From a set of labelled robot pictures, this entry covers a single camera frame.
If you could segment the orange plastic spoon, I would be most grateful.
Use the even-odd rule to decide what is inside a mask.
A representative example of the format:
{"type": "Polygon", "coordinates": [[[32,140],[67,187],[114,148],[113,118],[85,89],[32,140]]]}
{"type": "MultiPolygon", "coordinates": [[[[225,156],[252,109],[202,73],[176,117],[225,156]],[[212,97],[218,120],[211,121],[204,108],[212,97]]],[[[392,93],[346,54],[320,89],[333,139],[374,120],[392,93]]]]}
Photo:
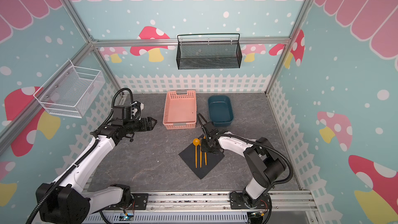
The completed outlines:
{"type": "Polygon", "coordinates": [[[195,167],[198,167],[198,146],[200,145],[200,140],[199,139],[194,139],[193,140],[193,145],[194,145],[194,157],[195,157],[195,167]]]}

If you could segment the orange plastic fork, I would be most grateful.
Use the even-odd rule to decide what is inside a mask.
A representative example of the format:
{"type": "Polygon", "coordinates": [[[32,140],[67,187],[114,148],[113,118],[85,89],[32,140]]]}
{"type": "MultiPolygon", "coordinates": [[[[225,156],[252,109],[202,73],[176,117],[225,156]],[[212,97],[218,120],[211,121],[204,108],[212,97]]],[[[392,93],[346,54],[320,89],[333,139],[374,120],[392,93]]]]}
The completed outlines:
{"type": "Polygon", "coordinates": [[[202,155],[202,138],[199,138],[199,148],[200,148],[200,168],[202,168],[202,164],[203,164],[203,155],[202,155]]]}

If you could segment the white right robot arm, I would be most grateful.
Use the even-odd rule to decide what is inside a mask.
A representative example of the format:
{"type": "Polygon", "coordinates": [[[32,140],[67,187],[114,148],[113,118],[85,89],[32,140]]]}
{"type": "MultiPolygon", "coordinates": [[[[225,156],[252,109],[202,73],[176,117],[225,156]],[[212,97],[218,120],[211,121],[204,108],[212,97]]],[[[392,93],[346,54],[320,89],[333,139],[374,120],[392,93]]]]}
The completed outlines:
{"type": "Polygon", "coordinates": [[[203,135],[199,138],[201,151],[220,154],[225,150],[245,158],[252,176],[241,194],[231,193],[232,202],[245,208],[271,207],[268,192],[293,177],[290,160],[276,150],[268,139],[250,140],[231,132],[203,135]]]}

